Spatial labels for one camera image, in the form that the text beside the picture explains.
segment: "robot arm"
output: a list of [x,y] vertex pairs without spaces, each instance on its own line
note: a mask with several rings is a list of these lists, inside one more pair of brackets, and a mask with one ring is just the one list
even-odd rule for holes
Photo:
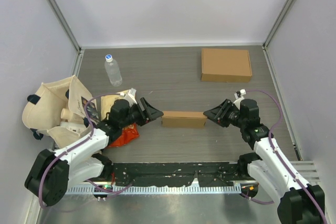
[[47,149],[41,151],[28,174],[25,187],[38,196],[41,178],[47,166],[64,152],[66,154],[56,161],[43,184],[42,199],[47,206],[56,204],[68,188],[82,181],[90,178],[107,179],[112,173],[112,162],[99,153],[93,153],[117,140],[124,127],[133,123],[143,126],[163,115],[163,112],[152,107],[144,98],[140,101],[143,110],[135,99],[116,100],[106,119],[93,129],[92,136],[87,134],[71,145],[54,152]]
[[323,223],[302,185],[324,213],[323,190],[319,185],[311,186],[295,170],[279,148],[273,134],[269,139],[268,127],[260,123],[257,102],[244,99],[245,93],[245,90],[238,91],[235,102],[226,99],[219,106],[205,111],[204,115],[221,127],[233,125],[240,128],[243,140],[255,153],[240,156],[239,169],[243,175],[258,181],[278,205],[281,223]]

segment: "wall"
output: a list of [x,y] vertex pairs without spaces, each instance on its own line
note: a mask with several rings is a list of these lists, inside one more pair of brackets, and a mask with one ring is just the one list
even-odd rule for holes
[[296,0],[269,46],[300,151],[314,161],[331,210],[336,205],[335,41],[336,0]]
[[76,52],[46,0],[0,0],[1,223],[25,223],[33,195],[24,188],[42,149],[21,115],[41,82],[71,74]]
[[285,0],[56,0],[82,46],[265,41]]

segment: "cardboard box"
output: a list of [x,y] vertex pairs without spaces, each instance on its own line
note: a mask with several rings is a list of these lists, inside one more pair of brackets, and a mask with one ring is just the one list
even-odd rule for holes
[[203,112],[163,111],[162,126],[174,128],[203,128],[207,117]]
[[202,81],[249,82],[251,77],[248,50],[202,49]]

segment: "small cardboard box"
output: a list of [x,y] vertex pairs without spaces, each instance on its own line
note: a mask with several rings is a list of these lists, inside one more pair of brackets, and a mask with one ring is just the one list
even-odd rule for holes
[[203,128],[207,117],[203,112],[163,111],[162,126],[174,128]]
[[248,50],[202,49],[202,81],[249,82],[251,77]]

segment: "water bottle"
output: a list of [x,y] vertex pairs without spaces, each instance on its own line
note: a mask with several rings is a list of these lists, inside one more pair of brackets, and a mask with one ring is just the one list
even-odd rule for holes
[[106,55],[105,60],[105,69],[111,84],[115,87],[120,86],[122,78],[117,61],[113,59],[112,55]]

